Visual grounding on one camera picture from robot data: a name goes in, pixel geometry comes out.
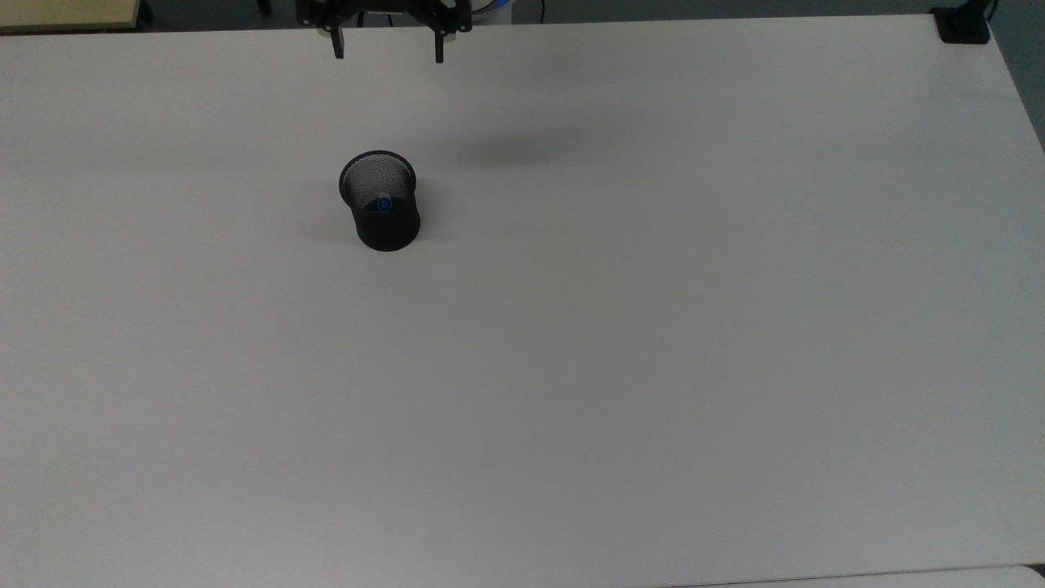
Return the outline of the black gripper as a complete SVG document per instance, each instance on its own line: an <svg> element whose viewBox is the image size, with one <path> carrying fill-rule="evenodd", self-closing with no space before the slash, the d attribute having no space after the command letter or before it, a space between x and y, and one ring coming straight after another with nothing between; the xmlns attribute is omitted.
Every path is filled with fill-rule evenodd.
<svg viewBox="0 0 1045 588"><path fill-rule="evenodd" d="M473 29L470 1L297 1L299 24L324 29L330 38L336 60L345 57L344 22L356 19L362 11L407 14L415 22L429 27L434 34L434 62L443 64L448 31Z"/></svg>

